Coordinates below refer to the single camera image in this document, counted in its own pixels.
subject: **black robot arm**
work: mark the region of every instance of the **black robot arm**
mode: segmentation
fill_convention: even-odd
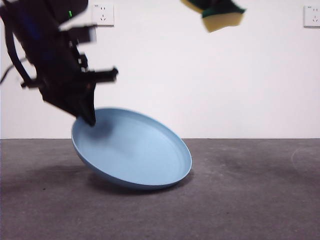
[[[90,71],[86,55],[77,45],[92,40],[96,25],[61,31],[59,26],[83,12],[88,0],[2,0],[0,15],[5,26],[5,43],[10,59],[23,78],[23,88],[38,88],[44,101],[96,123],[94,90],[96,83],[114,82],[118,70]],[[19,60],[14,35],[34,65],[31,79]]]

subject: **cable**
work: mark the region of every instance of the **cable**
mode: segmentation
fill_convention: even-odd
[[[21,59],[19,59],[19,60],[20,60],[20,62],[24,62],[25,60],[27,60],[27,58],[24,57],[24,58],[21,58]],[[3,83],[3,81],[5,80],[7,74],[9,73],[9,71],[10,71],[12,68],[14,68],[14,67],[15,67],[15,66],[12,64],[12,65],[10,65],[10,66],[6,69],[5,73],[4,73],[3,76],[1,77],[0,84]]]

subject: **blue plate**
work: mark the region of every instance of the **blue plate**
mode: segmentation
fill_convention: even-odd
[[[97,174],[118,185],[154,190],[182,180],[192,158],[185,143],[158,121],[137,112],[103,108],[96,124],[79,117],[72,127],[73,146]]]

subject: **gray carpet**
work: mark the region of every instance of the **gray carpet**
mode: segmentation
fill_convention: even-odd
[[[320,139],[187,139],[179,184],[100,179],[71,140],[1,141],[2,240],[318,240]]]

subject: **electrical outlet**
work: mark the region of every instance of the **electrical outlet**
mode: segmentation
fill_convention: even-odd
[[[115,11],[112,3],[92,5],[92,23],[98,26],[114,26]]]
[[[304,6],[304,27],[320,28],[320,6],[308,5]]]

